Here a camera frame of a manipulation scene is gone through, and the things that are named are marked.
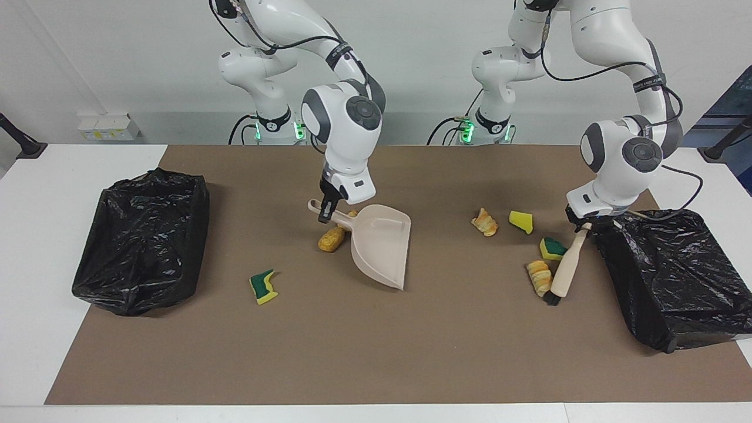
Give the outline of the dark blue panel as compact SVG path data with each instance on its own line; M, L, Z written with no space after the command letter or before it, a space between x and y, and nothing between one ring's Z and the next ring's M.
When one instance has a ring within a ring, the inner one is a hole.
M685 134L682 147L711 147L752 113L752 65L736 78ZM752 136L725 150L721 157L739 183L752 196Z

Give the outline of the black stand leg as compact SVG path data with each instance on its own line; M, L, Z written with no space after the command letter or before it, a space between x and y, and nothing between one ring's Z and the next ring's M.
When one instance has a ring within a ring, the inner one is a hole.
M2 112L0 112L0 128L21 147L21 152L16 157L18 160L35 160L48 147L48 143L38 142L34 137L18 129Z
M744 134L752 136L752 113L749 113L734 129L725 135L716 145L711 147L698 147L697 151L701 158L707 163L723 164L725 161L721 158L726 149L731 147L735 142L741 141Z

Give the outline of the white power strip box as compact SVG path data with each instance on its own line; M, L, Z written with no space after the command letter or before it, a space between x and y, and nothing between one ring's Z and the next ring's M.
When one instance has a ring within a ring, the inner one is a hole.
M86 141L135 141L142 134L129 113L79 115L78 131Z

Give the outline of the beige plastic dustpan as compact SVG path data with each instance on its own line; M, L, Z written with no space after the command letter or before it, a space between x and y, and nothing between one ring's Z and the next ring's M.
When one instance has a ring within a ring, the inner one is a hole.
M331 219L350 230L355 265L369 278L398 291L405 289L411 218L384 204L369 204L350 217L334 210Z

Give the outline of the brown paper table mat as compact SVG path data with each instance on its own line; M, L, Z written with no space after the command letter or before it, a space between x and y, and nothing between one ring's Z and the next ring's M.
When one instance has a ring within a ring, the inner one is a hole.
M575 146L381 146L377 195L412 220L405 289L363 275L327 227L311 148L169 146L162 169L204 176L209 238L196 294L142 317L91 307L47 404L413 404L752 401L735 343L664 354L624 324L596 247L561 305L525 265L569 243L566 193L593 176ZM470 220L483 207L499 228ZM527 235L510 210L533 214ZM258 305L251 276L274 269Z

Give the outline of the black bag lined bin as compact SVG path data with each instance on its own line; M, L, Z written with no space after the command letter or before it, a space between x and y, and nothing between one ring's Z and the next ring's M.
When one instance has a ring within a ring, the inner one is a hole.
M115 315L176 306L199 283L210 220L203 176L155 168L102 190L72 295Z
M670 354L752 339L752 291L700 214L626 213L591 236L640 343Z

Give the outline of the wavy green yellow sponge piece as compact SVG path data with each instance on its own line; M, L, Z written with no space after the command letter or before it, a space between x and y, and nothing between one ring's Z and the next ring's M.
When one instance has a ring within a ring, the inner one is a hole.
M273 287L271 279L274 276L274 269L264 271L263 273L251 276L249 284L253 290L258 305L263 305L277 297L278 292Z

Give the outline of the beige hand brush black bristles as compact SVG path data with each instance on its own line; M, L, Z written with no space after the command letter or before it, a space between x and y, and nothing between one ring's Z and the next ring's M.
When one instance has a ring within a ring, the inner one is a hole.
M592 228L592 223L586 223L575 234L571 246L557 267L550 291L543 295L547 305L556 306L567 296L578 267L580 251Z

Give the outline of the brown cracked toy bread roll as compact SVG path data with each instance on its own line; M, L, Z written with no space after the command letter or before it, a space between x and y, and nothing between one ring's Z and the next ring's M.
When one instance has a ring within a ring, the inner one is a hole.
M320 251L333 253L344 242L346 235L347 231L343 227L332 227L321 236L317 247Z

